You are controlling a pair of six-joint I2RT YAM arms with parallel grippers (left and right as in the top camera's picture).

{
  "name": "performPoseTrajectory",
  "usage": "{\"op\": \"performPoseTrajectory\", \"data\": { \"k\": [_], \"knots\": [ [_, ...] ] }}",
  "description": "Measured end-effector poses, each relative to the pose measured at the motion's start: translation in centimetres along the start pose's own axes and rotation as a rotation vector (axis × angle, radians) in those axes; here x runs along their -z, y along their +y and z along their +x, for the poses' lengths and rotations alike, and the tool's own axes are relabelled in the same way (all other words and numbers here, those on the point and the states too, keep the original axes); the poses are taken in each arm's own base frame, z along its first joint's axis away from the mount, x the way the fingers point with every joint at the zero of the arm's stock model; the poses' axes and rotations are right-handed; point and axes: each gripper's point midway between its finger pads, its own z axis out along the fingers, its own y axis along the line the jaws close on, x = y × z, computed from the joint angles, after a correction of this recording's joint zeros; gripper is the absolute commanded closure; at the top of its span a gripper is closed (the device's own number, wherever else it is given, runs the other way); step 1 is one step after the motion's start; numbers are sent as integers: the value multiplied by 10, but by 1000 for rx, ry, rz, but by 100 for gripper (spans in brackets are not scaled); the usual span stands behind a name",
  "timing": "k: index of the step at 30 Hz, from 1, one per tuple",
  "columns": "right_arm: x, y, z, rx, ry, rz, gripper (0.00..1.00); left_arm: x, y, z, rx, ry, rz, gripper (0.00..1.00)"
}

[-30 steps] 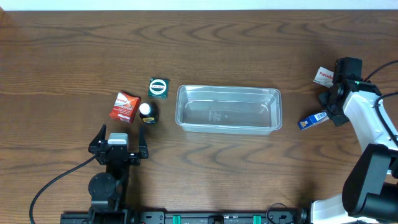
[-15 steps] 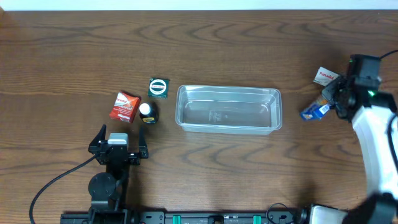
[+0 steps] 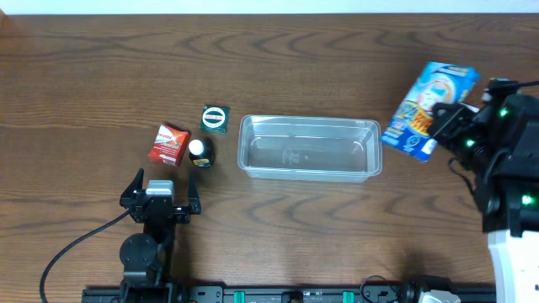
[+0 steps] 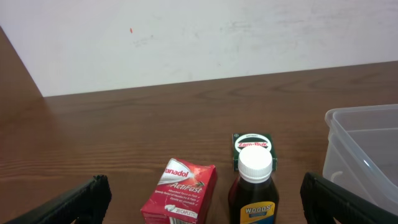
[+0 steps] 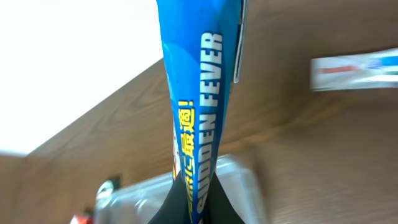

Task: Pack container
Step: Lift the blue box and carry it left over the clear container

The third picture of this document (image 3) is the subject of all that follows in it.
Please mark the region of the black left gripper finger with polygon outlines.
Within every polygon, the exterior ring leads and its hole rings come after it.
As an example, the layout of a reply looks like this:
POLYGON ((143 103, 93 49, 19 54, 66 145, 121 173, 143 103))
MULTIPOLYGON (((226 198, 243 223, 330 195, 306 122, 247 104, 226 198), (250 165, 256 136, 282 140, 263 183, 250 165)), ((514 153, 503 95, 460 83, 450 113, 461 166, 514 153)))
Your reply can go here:
POLYGON ((191 171, 189 173, 189 183, 188 183, 188 203, 189 206, 199 206, 200 205, 200 196, 196 188, 195 172, 191 171))
POLYGON ((133 180, 130 182, 130 184, 127 186, 127 188, 124 190, 120 197, 122 199, 135 199, 139 191, 142 190, 143 176, 144 169, 140 168, 137 171, 136 176, 133 178, 133 180))

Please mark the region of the blue Kool Fever box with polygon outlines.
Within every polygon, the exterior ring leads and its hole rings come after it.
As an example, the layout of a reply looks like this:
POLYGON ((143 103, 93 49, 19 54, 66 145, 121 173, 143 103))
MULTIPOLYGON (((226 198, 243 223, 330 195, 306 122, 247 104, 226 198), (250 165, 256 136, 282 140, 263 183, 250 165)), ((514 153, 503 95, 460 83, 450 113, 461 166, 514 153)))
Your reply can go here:
POLYGON ((437 142, 428 134, 436 104, 458 104, 480 78, 472 67, 430 61, 404 97, 382 134, 382 142, 422 162, 437 142))

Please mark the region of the red Panadol ActiFast box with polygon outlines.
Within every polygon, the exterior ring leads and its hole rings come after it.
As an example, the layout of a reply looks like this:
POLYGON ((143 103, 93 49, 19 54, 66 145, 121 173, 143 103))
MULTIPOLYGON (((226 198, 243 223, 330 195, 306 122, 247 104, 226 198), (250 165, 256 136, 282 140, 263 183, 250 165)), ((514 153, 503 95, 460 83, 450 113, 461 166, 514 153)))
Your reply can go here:
POLYGON ((158 129, 148 159, 179 167, 189 143, 190 133, 178 130, 169 125, 161 125, 158 129))

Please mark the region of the green Zam-Buk box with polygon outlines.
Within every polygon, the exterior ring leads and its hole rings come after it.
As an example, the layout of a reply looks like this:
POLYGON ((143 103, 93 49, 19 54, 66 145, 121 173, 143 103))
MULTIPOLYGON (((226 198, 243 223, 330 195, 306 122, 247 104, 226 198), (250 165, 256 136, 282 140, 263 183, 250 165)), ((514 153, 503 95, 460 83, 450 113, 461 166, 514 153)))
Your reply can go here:
POLYGON ((229 112, 230 109, 228 107, 204 105, 200 129, 205 132, 226 134, 229 112))

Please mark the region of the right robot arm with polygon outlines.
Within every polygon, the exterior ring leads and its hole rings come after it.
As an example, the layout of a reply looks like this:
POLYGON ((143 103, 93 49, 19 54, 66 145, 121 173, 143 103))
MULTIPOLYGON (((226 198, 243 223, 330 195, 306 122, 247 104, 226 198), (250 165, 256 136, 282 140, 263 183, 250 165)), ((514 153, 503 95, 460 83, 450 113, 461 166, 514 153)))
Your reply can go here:
POLYGON ((436 104, 432 139, 474 174, 468 184, 482 216, 498 302, 538 300, 538 99, 536 82, 493 78, 483 107, 436 104))

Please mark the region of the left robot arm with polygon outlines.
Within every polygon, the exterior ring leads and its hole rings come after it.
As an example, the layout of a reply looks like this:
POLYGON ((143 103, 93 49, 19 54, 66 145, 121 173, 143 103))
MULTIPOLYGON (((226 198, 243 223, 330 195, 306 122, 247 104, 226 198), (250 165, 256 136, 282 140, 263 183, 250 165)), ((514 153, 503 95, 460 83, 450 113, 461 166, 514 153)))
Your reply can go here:
POLYGON ((188 224, 192 215, 201 213, 195 175, 189 175, 186 206, 174 204, 171 180, 152 180, 143 188, 144 170, 140 169, 120 196, 120 205, 143 231, 126 238, 120 248, 123 280, 120 303, 187 302, 188 291, 170 274, 176 225, 188 224))

